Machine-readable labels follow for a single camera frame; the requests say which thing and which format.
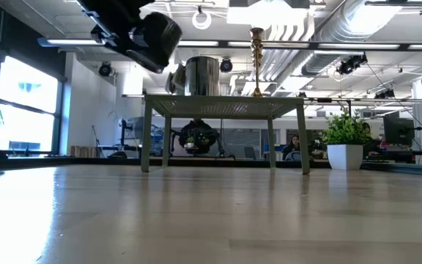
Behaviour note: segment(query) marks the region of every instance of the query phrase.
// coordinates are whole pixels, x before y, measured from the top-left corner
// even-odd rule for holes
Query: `person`
[[[283,161],[286,160],[288,154],[294,151],[300,151],[299,136],[293,136],[289,144],[283,148]]]
[[[369,135],[371,134],[371,126],[368,123],[363,123],[364,131],[367,132]],[[370,137],[369,141],[364,144],[363,154],[364,157],[373,157],[376,155],[380,155],[382,152],[379,148],[380,142],[378,140],[373,139]]]
[[[185,147],[189,138],[193,138],[193,148],[187,149],[188,154],[202,155],[210,151],[210,146],[216,143],[218,132],[212,129],[201,118],[194,118],[182,128],[179,137],[180,146]]]

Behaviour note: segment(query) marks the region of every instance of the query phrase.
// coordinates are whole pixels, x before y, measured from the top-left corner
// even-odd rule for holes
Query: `computer monitor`
[[[385,142],[411,146],[415,138],[415,123],[406,118],[384,117]]]

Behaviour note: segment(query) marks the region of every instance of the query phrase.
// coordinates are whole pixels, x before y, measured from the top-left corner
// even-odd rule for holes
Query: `window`
[[[0,98],[50,113],[56,110],[58,80],[9,56],[1,64]]]
[[[0,150],[51,151],[53,115],[0,104]]]

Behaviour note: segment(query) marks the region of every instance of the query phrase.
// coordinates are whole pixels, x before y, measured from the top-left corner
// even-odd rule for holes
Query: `table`
[[[235,96],[144,96],[143,135],[151,134],[152,110],[165,117],[163,166],[169,164],[169,148],[172,118],[208,118],[228,120],[266,120],[268,122],[270,167],[276,168],[273,120],[296,109],[299,128],[300,154],[303,174],[310,172],[306,120],[303,98],[252,98]],[[141,155],[141,170],[149,172],[151,139],[145,136]]]

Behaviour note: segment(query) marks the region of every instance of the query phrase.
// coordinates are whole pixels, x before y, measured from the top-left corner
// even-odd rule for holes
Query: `white wall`
[[[92,126],[100,144],[116,144],[118,119],[141,115],[140,98],[122,98],[122,86],[109,84],[75,54],[67,55],[66,77],[60,154],[68,154],[70,146],[94,147]]]

